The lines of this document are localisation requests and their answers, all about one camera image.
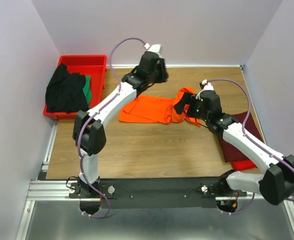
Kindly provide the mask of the orange t-shirt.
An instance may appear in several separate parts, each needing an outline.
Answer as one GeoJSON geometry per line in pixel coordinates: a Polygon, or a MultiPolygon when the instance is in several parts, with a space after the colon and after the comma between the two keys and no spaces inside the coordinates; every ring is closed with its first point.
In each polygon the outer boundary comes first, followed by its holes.
{"type": "Polygon", "coordinates": [[[186,115],[189,106],[186,105],[182,114],[177,114],[174,105],[183,97],[184,93],[194,93],[194,88],[181,88],[176,97],[156,97],[140,95],[133,101],[126,104],[119,114],[119,121],[123,123],[143,123],[143,124],[170,124],[187,121],[197,127],[201,124],[194,118],[186,115]]]}

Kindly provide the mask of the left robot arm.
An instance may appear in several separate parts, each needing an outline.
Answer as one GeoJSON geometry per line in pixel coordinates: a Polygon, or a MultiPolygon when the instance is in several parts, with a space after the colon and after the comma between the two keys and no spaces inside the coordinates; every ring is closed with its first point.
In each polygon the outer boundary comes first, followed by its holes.
{"type": "Polygon", "coordinates": [[[80,157],[77,194],[86,198],[103,194],[97,188],[98,154],[106,144],[105,128],[109,121],[129,102],[154,84],[167,82],[165,60],[159,51],[147,50],[140,62],[124,75],[118,86],[102,102],[87,112],[78,111],[73,130],[80,157]]]}

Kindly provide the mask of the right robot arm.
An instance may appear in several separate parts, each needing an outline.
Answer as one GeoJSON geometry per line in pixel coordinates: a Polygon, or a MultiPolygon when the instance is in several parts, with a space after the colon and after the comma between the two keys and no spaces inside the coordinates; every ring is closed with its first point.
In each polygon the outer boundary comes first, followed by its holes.
{"type": "Polygon", "coordinates": [[[210,132],[237,148],[261,171],[250,174],[232,170],[222,177],[221,190],[260,194],[275,206],[294,195],[293,155],[284,156],[244,130],[236,118],[222,111],[220,98],[213,90],[199,95],[186,92],[174,109],[180,115],[186,106],[187,116],[205,121],[210,132]]]}

